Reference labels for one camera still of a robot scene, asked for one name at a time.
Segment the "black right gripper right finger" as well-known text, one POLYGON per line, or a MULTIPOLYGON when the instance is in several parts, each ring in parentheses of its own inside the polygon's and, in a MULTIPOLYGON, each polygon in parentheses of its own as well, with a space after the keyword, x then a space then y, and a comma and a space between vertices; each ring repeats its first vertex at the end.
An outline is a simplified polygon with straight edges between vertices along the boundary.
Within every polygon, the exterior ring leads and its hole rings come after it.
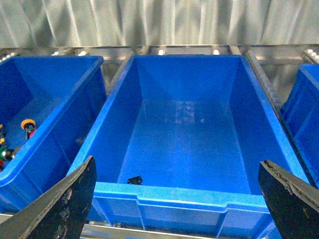
POLYGON ((281 238, 319 237, 317 188, 270 160, 260 162, 258 182, 281 238))

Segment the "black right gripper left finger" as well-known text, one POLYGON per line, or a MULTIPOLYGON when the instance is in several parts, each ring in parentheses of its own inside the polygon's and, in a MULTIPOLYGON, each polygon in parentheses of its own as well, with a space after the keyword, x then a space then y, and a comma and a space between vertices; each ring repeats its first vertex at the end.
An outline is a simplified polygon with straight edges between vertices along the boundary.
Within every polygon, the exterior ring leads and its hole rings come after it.
POLYGON ((2 239, 78 239, 91 209, 96 163, 84 163, 0 225, 2 239))

